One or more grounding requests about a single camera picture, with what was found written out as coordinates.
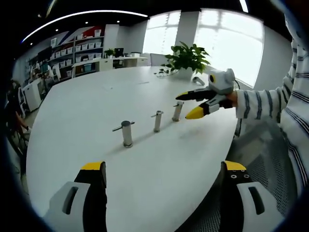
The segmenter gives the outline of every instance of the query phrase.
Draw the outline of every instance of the metal pin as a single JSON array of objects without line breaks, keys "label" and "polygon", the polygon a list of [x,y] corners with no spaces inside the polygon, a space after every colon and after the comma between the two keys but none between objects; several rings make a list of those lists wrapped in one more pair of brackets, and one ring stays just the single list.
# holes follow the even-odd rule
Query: metal pin
[{"label": "metal pin", "polygon": [[203,81],[201,80],[201,78],[199,78],[199,77],[197,77],[197,76],[193,77],[192,81],[193,81],[193,83],[199,82],[202,86],[205,85],[205,82],[203,82]]},{"label": "metal pin", "polygon": [[175,107],[175,112],[174,112],[174,116],[172,118],[172,120],[174,122],[179,122],[179,116],[180,116],[180,112],[182,111],[182,107],[183,107],[183,102],[182,101],[178,101],[177,105],[174,106]]},{"label": "metal pin", "polygon": [[113,131],[122,129],[122,136],[124,138],[123,144],[126,148],[133,146],[132,135],[131,135],[131,125],[133,125],[134,123],[135,122],[123,121],[120,127],[113,129]]},{"label": "metal pin", "polygon": [[158,110],[155,115],[151,116],[151,117],[155,117],[155,122],[154,122],[154,132],[155,133],[160,132],[162,114],[163,114],[163,111]]}]

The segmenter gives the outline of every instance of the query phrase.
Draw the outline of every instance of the window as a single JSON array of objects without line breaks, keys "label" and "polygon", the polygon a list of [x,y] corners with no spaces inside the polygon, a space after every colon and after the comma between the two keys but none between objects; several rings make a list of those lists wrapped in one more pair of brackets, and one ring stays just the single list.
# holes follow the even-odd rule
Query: window
[{"label": "window", "polygon": [[195,43],[211,57],[211,66],[232,68],[238,80],[254,87],[263,52],[263,23],[253,17],[224,10],[203,9]]},{"label": "window", "polygon": [[180,11],[159,14],[147,23],[143,53],[171,54],[175,45]]}]

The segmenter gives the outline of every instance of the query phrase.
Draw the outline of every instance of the storage box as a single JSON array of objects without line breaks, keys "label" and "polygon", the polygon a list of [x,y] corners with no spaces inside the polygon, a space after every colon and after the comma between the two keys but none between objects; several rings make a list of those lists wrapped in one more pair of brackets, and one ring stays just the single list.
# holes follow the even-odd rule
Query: storage box
[{"label": "storage box", "polygon": [[66,54],[67,54],[67,50],[66,49],[61,50],[61,55],[62,56],[66,55]]},{"label": "storage box", "polygon": [[96,47],[101,47],[102,42],[96,42]]},{"label": "storage box", "polygon": [[77,35],[77,39],[81,40],[83,38],[83,34]]},{"label": "storage box", "polygon": [[67,65],[67,66],[69,66],[69,65],[71,65],[71,64],[72,64],[72,60],[71,60],[71,59],[66,60],[66,65]]},{"label": "storage box", "polygon": [[67,77],[71,77],[72,76],[72,70],[67,71]]},{"label": "storage box", "polygon": [[89,54],[88,55],[89,60],[93,60],[94,57],[95,57],[95,54]]},{"label": "storage box", "polygon": [[87,50],[87,48],[88,48],[88,44],[87,43],[82,45],[82,50]]},{"label": "storage box", "polygon": [[137,52],[131,52],[132,57],[140,57],[140,53]]},{"label": "storage box", "polygon": [[102,53],[96,53],[96,58],[101,58],[102,57]]},{"label": "storage box", "polygon": [[68,54],[71,54],[73,52],[73,47],[67,48]]},{"label": "storage box", "polygon": [[61,68],[65,67],[65,66],[66,66],[66,62],[65,62],[65,61],[60,62],[60,67],[61,67]]},{"label": "storage box", "polygon": [[85,67],[85,72],[91,71],[91,64],[85,64],[84,67]]},{"label": "storage box", "polygon": [[82,61],[82,57],[76,57],[76,58],[75,58],[75,62],[76,62],[76,63],[79,63],[79,62],[81,62],[81,61]]},{"label": "storage box", "polygon": [[94,47],[95,47],[95,43],[89,43],[89,44],[88,44],[88,48],[89,48],[89,49],[94,48]]},{"label": "storage box", "polygon": [[95,37],[101,36],[101,29],[95,30]]},{"label": "storage box", "polygon": [[57,38],[53,38],[51,41],[50,41],[50,46],[51,47],[56,47],[57,45]]},{"label": "storage box", "polygon": [[81,50],[81,46],[80,46],[80,45],[75,46],[75,51],[76,51],[76,52],[79,52],[80,50]]}]

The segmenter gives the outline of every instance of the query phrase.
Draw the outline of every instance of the striped shirt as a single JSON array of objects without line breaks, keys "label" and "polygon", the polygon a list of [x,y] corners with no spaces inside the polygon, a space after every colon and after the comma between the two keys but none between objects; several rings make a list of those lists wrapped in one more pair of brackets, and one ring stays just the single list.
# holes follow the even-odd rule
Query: striped shirt
[{"label": "striped shirt", "polygon": [[271,117],[280,122],[300,193],[309,176],[309,53],[294,40],[292,50],[283,86],[269,91],[237,90],[236,114],[237,118]]}]

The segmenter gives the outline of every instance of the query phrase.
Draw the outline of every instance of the oval table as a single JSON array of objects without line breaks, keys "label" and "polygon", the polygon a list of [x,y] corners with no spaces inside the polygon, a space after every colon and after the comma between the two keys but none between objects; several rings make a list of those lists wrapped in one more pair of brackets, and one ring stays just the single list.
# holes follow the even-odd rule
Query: oval table
[{"label": "oval table", "polygon": [[[204,199],[225,160],[236,128],[235,109],[172,122],[175,97],[196,83],[157,77],[159,67],[123,68],[73,78],[52,87],[34,121],[27,182],[39,216],[50,198],[88,162],[104,160],[108,232],[172,232]],[[207,84],[207,75],[201,76]],[[154,133],[157,110],[164,112]],[[133,147],[124,148],[124,120]]]}]

